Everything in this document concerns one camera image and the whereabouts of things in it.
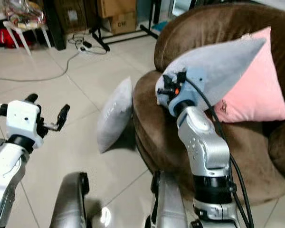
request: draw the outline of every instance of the metal stand leg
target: metal stand leg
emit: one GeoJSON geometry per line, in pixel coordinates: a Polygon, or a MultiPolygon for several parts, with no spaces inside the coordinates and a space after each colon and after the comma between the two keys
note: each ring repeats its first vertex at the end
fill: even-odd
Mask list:
{"type": "Polygon", "coordinates": [[[51,43],[49,42],[49,39],[48,39],[48,34],[47,34],[46,27],[45,26],[41,26],[41,30],[42,30],[42,33],[44,35],[44,38],[46,39],[48,48],[51,48],[51,43]]]}
{"type": "Polygon", "coordinates": [[[31,52],[30,52],[30,49],[29,49],[29,47],[28,47],[28,44],[27,44],[27,42],[26,42],[26,40],[25,40],[23,34],[22,34],[22,33],[18,33],[18,35],[20,36],[21,42],[22,42],[24,48],[26,49],[28,55],[32,56],[32,54],[31,54],[31,52]]]}
{"type": "Polygon", "coordinates": [[[155,39],[157,39],[158,35],[151,31],[151,21],[152,21],[152,17],[153,17],[154,2],[155,2],[155,0],[151,1],[148,28],[146,28],[144,25],[140,25],[140,28],[141,28],[141,30],[145,31],[148,35],[150,35],[150,36],[154,37],[155,39]]]}
{"type": "Polygon", "coordinates": [[[161,12],[162,0],[155,0],[154,3],[155,3],[155,9],[154,9],[153,23],[158,24],[160,21],[160,12],[161,12]]]}
{"type": "Polygon", "coordinates": [[[6,27],[6,29],[9,32],[10,37],[14,41],[16,48],[19,49],[19,45],[18,45],[18,43],[16,41],[16,38],[14,37],[14,34],[13,34],[12,30],[9,27],[6,27]]]}
{"type": "Polygon", "coordinates": [[[128,33],[123,33],[123,34],[118,34],[118,35],[113,35],[113,36],[108,36],[108,37],[102,37],[101,36],[101,31],[100,31],[100,24],[101,24],[101,19],[98,13],[98,5],[97,5],[97,0],[94,0],[94,4],[95,4],[95,11],[96,11],[96,16],[97,16],[97,21],[98,21],[98,25],[96,28],[94,29],[90,29],[90,34],[92,34],[93,38],[106,50],[106,51],[110,51],[110,47],[108,46],[109,44],[113,44],[113,43],[117,43],[117,42],[122,42],[122,41],[126,41],[126,40],[130,40],[130,39],[136,39],[136,38],[141,38],[141,37],[146,37],[146,36],[152,36],[155,39],[158,38],[158,35],[153,33],[150,29],[151,29],[151,20],[153,17],[153,4],[154,4],[155,0],[152,0],[152,4],[151,4],[151,11],[150,11],[150,17],[149,17],[149,28],[146,28],[143,25],[140,25],[140,29],[139,31],[134,31],[134,32],[128,32],[128,33]],[[138,35],[135,37],[131,37],[131,38],[124,38],[124,39],[119,39],[116,41],[112,41],[112,42],[107,42],[104,43],[104,39],[106,38],[113,38],[113,37],[118,37],[118,36],[123,36],[126,34],[131,34],[131,33],[136,33],[136,32],[146,32],[147,34],[144,35],[138,35]]]}

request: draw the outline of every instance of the red object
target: red object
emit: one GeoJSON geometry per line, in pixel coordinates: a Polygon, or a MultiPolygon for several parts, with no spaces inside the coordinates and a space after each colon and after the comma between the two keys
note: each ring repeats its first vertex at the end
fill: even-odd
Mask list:
{"type": "MultiPolygon", "coordinates": [[[[14,34],[14,37],[15,37],[19,47],[23,47],[23,44],[21,42],[19,35],[15,31],[12,31],[12,32],[14,34]]],[[[30,41],[25,35],[23,35],[23,36],[24,36],[28,46],[33,44],[33,42],[30,41]]],[[[13,39],[11,38],[11,36],[10,36],[10,34],[6,28],[0,29],[0,43],[4,44],[5,47],[7,47],[7,48],[16,48],[16,45],[15,45],[13,39]]]]}

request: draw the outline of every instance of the black cable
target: black cable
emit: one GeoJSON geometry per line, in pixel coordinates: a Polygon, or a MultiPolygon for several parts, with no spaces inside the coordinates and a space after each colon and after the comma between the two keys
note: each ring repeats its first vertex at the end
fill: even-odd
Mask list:
{"type": "MultiPolygon", "coordinates": [[[[69,42],[70,44],[74,44],[74,45],[76,46],[76,48],[77,48],[77,45],[80,44],[80,43],[82,43],[82,40],[83,40],[83,39],[80,39],[80,37],[76,37],[76,34],[74,34],[74,35],[72,36],[72,38],[70,38],[70,39],[68,40],[68,42],[69,42]]],[[[105,52],[101,53],[101,52],[94,52],[94,51],[90,51],[90,50],[86,50],[85,52],[89,52],[89,53],[93,53],[93,54],[97,54],[97,55],[104,55],[104,54],[107,53],[107,51],[106,51],[104,48],[102,48],[102,47],[96,46],[96,47],[94,47],[94,48],[103,49],[105,52]]],[[[43,82],[43,81],[53,80],[53,79],[56,79],[56,78],[59,78],[59,77],[64,76],[64,75],[67,73],[67,71],[68,71],[69,62],[70,62],[73,58],[75,58],[76,56],[78,56],[79,54],[80,54],[80,52],[77,52],[76,54],[74,54],[73,56],[71,56],[71,58],[69,58],[69,59],[67,60],[65,70],[64,70],[60,75],[58,75],[58,76],[54,76],[54,77],[50,77],[50,78],[43,78],[43,79],[12,79],[12,78],[4,78],[4,77],[3,77],[3,78],[0,78],[0,80],[1,80],[1,81],[10,81],[10,82],[43,82]]]]}
{"type": "MultiPolygon", "coordinates": [[[[209,100],[207,99],[207,97],[204,95],[204,93],[194,84],[194,82],[192,82],[189,78],[186,78],[186,81],[188,83],[190,83],[190,85],[192,85],[196,91],[199,93],[199,95],[203,98],[203,100],[205,101],[205,103],[207,104],[209,110],[211,111],[211,114],[213,115],[215,121],[217,122],[217,125],[218,125],[218,131],[221,135],[221,137],[225,140],[226,143],[227,142],[227,139],[226,139],[226,136],[224,134],[224,131],[222,129],[222,126],[220,124],[220,121],[219,121],[219,118],[218,116],[216,115],[212,105],[210,104],[209,100]]],[[[246,223],[247,222],[247,217],[244,213],[244,210],[243,210],[243,207],[242,205],[240,204],[239,202],[239,199],[238,199],[238,196],[236,194],[236,192],[234,192],[234,195],[236,196],[235,197],[235,200],[236,200],[236,203],[237,203],[237,207],[239,208],[240,210],[240,213],[243,217],[243,220],[246,224],[247,227],[250,227],[250,228],[254,228],[254,223],[253,223],[253,218],[252,218],[252,214],[251,214],[251,208],[250,208],[250,204],[249,204],[249,199],[248,199],[248,196],[247,196],[247,191],[246,191],[246,187],[245,187],[245,184],[244,184],[244,180],[243,180],[243,176],[241,174],[241,171],[238,167],[238,164],[236,163],[235,159],[233,158],[232,154],[230,153],[230,160],[231,162],[233,163],[235,169],[236,169],[236,172],[237,172],[237,175],[238,175],[238,178],[239,178],[239,182],[240,182],[240,185],[241,185],[241,189],[242,189],[242,192],[243,192],[243,196],[244,196],[244,202],[245,202],[245,206],[246,206],[246,210],[247,210],[247,215],[248,215],[248,221],[249,223],[246,223]]],[[[229,174],[231,175],[230,178],[232,177],[232,171],[231,171],[231,167],[229,167],[229,174]]]]}
{"type": "MultiPolygon", "coordinates": [[[[79,1],[77,1],[77,4],[78,4],[78,7],[81,11],[81,14],[84,15],[86,12],[85,10],[82,9],[82,7],[80,6],[79,4],[79,1]]],[[[68,43],[70,44],[73,44],[75,45],[76,49],[79,50],[80,47],[78,47],[78,45],[81,45],[83,44],[83,42],[85,41],[85,35],[86,35],[86,29],[87,29],[87,22],[86,22],[86,19],[83,20],[84,23],[85,23],[85,30],[83,32],[83,34],[81,32],[79,33],[74,33],[72,38],[68,39],[68,43]]],[[[89,49],[86,49],[82,52],[87,52],[87,53],[92,53],[92,54],[96,54],[96,55],[105,55],[107,53],[107,50],[105,50],[103,47],[99,47],[99,46],[95,46],[95,47],[92,47],[92,48],[89,48],[89,49]],[[102,49],[104,50],[105,52],[97,52],[97,51],[93,51],[95,48],[98,48],[98,49],[102,49]]]]}

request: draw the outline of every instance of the tiled floor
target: tiled floor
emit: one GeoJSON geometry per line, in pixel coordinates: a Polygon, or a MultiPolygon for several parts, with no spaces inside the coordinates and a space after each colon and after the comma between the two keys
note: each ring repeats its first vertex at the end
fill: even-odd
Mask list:
{"type": "MultiPolygon", "coordinates": [[[[101,208],[111,214],[110,228],[142,228],[151,209],[151,174],[136,149],[116,148],[100,154],[95,137],[99,110],[121,80],[131,77],[133,84],[154,69],[155,40],[150,37],[111,45],[106,55],[80,54],[69,65],[64,77],[44,82],[0,81],[0,103],[39,95],[46,121],[54,122],[60,108],[71,106],[60,133],[49,133],[41,149],[35,150],[26,175],[17,188],[16,201],[8,228],[47,228],[62,178],[72,171],[86,171],[90,179],[87,211],[101,208]]],[[[0,77],[37,79],[63,72],[67,60],[76,53],[68,45],[64,51],[0,48],[0,77]]],[[[0,137],[5,120],[0,118],[0,137]]],[[[192,204],[185,202],[188,220],[193,220],[192,204]]],[[[256,228],[285,228],[285,197],[253,207],[256,228]]],[[[104,228],[95,213],[93,228],[104,228]]]]}

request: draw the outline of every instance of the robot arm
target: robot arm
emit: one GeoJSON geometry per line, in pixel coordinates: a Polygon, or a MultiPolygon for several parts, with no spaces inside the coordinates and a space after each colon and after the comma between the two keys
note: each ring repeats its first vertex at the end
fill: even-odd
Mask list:
{"type": "MultiPolygon", "coordinates": [[[[229,179],[229,148],[219,137],[212,121],[197,107],[198,92],[186,78],[203,90],[207,75],[202,69],[189,68],[174,77],[164,76],[164,88],[157,91],[166,95],[165,101],[171,115],[177,117],[178,135],[186,146],[195,187],[194,211],[199,219],[190,224],[191,228],[239,228],[236,203],[231,193],[236,186],[229,179]]],[[[165,198],[158,196],[158,201],[165,198]]],[[[170,210],[177,210],[170,204],[170,210]]],[[[157,216],[165,213],[157,208],[157,216]]]]}
{"type": "Polygon", "coordinates": [[[177,126],[187,148],[195,186],[193,205],[199,220],[191,226],[239,228],[236,204],[231,197],[236,186],[228,179],[227,143],[215,133],[211,120],[195,106],[181,112],[177,126]]]}
{"type": "Polygon", "coordinates": [[[49,130],[58,131],[66,121],[69,106],[61,110],[57,124],[47,125],[40,117],[41,106],[34,104],[36,94],[24,101],[2,104],[0,115],[6,116],[8,140],[0,140],[0,228],[5,227],[15,199],[15,189],[25,174],[33,149],[40,148],[49,130]]]}

